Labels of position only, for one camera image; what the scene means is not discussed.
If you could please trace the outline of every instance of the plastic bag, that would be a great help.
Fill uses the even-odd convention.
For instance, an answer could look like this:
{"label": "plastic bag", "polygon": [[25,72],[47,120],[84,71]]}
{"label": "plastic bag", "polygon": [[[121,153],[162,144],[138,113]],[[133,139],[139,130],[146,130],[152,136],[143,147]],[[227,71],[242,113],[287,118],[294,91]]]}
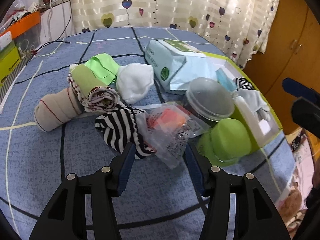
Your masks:
{"label": "plastic bag", "polygon": [[22,0],[14,0],[12,5],[10,6],[9,10],[5,14],[4,18],[0,23],[0,33],[3,33],[9,26],[12,21],[12,16],[15,15],[17,12],[24,11],[25,5]]}
{"label": "plastic bag", "polygon": [[170,169],[181,162],[188,140],[210,128],[177,104],[162,104],[149,114],[137,114],[136,122],[145,143]]}

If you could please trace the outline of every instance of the blue bedsheet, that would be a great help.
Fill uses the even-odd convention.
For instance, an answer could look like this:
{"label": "blue bedsheet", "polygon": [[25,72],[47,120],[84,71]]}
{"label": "blue bedsheet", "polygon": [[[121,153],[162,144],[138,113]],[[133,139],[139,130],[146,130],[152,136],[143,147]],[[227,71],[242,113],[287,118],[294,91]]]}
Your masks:
{"label": "blue bedsheet", "polygon": [[[40,131],[33,123],[33,109],[40,98],[68,87],[66,76],[72,63],[85,62],[102,52],[110,54],[119,65],[145,63],[141,49],[150,39],[164,38],[186,41],[202,51],[222,55],[214,45],[192,32],[119,27],[64,38],[70,44],[50,44],[20,73],[0,116],[0,208],[23,240],[29,238],[62,178],[72,172],[78,176],[92,174],[114,157],[114,151],[94,128],[95,116],[74,119],[49,133]],[[181,96],[158,87],[160,91],[154,85],[136,105],[181,101]],[[4,129],[13,123],[14,129]],[[295,166],[284,134],[281,132],[265,151],[283,190]],[[246,156],[225,170],[238,175],[253,172],[274,202],[279,197],[261,152]],[[120,198],[113,198],[113,203],[123,240],[193,240],[200,236],[207,200],[195,192],[184,163],[170,170],[153,156],[135,160],[125,192]],[[86,204],[88,239],[94,239],[89,196]],[[233,237],[234,196],[230,205],[228,239]]]}

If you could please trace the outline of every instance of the green heart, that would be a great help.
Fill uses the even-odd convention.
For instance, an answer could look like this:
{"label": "green heart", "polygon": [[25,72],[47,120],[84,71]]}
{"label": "green heart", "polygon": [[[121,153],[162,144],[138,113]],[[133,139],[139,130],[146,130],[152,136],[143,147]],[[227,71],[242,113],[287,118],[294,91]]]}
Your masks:
{"label": "green heart", "polygon": [[112,19],[111,18],[107,18],[103,20],[103,25],[107,28],[109,28],[112,24]]}
{"label": "green heart", "polygon": [[191,28],[193,29],[194,27],[196,27],[196,22],[195,21],[193,21],[193,20],[190,20],[190,26],[191,26]]}

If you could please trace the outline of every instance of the cabinet door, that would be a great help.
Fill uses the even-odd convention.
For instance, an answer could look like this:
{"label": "cabinet door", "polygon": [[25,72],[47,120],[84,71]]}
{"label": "cabinet door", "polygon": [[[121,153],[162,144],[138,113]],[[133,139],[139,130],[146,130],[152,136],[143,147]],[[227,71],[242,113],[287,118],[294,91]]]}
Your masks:
{"label": "cabinet door", "polygon": [[244,72],[263,94],[270,90],[292,56],[305,23],[307,10],[304,0],[279,1],[265,54],[258,52],[253,55],[244,68]]}
{"label": "cabinet door", "polygon": [[274,86],[265,95],[276,112],[286,134],[294,131],[296,125],[291,118],[291,106],[295,97],[284,92],[282,81],[290,77],[301,84],[320,92],[320,25],[311,10],[308,10],[307,21],[298,46],[288,65]]}

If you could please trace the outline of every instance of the white packaging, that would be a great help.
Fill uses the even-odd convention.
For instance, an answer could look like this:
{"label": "white packaging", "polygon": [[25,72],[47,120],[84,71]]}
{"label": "white packaging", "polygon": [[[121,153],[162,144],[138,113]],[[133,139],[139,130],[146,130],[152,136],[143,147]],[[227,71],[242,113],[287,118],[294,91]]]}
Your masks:
{"label": "white packaging", "polygon": [[0,50],[3,50],[12,41],[11,32],[7,32],[0,37]]}
{"label": "white packaging", "polygon": [[217,80],[206,55],[183,41],[151,40],[146,48],[146,60],[167,92],[184,92],[190,81],[198,77]]}

